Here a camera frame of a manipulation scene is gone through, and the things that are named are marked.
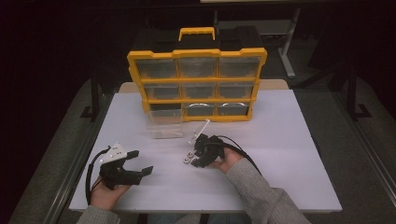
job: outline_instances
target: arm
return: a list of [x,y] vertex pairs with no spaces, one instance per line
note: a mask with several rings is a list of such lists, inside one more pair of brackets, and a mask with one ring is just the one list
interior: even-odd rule
[[283,189],[271,189],[254,166],[236,152],[224,148],[225,160],[215,161],[233,183],[252,223],[309,223]]
[[78,220],[78,224],[118,224],[119,217],[111,212],[119,198],[131,186],[116,186],[113,190],[108,189],[101,182],[100,177],[93,184],[91,205],[87,207]]

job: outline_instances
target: hand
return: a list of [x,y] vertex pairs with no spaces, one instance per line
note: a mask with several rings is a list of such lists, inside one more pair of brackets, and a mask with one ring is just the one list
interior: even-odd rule
[[209,166],[220,169],[224,174],[227,174],[228,170],[242,160],[244,157],[239,155],[237,152],[225,147],[224,148],[224,159],[221,161],[213,161]]
[[91,205],[106,210],[113,209],[122,194],[131,187],[129,185],[116,185],[114,189],[109,189],[102,182],[102,178],[100,176],[93,185],[96,187],[92,190]]

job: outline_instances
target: white table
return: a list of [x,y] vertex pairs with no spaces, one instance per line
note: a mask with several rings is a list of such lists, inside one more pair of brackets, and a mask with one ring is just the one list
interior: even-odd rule
[[[146,132],[140,94],[114,96],[89,163],[100,150],[120,142],[127,151],[140,151],[138,158],[125,162],[124,169],[140,171],[154,166],[151,175],[120,199],[117,210],[137,213],[243,210],[237,192],[223,173],[183,163],[192,150],[188,144],[191,131],[201,124],[183,123],[183,138],[151,139]],[[293,91],[259,91],[251,121],[210,123],[204,133],[231,137],[257,163],[270,185],[285,189],[303,212],[342,210]],[[97,162],[92,183],[99,168]],[[70,203],[72,210],[87,207],[86,170],[87,167]]]

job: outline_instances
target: small metal screw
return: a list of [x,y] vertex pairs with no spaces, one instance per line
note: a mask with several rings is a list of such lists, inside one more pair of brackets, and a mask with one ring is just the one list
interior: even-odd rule
[[194,153],[193,152],[189,152],[189,154],[187,154],[187,157],[188,158],[192,158],[194,156]]
[[190,163],[190,158],[188,158],[188,157],[184,158],[184,163],[186,163],[186,164]]

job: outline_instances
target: yellow storage organizer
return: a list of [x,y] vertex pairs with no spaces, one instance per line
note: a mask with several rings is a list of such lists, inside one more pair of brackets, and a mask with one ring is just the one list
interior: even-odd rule
[[183,121],[250,120],[266,58],[250,26],[143,30],[128,54],[145,113],[178,108]]

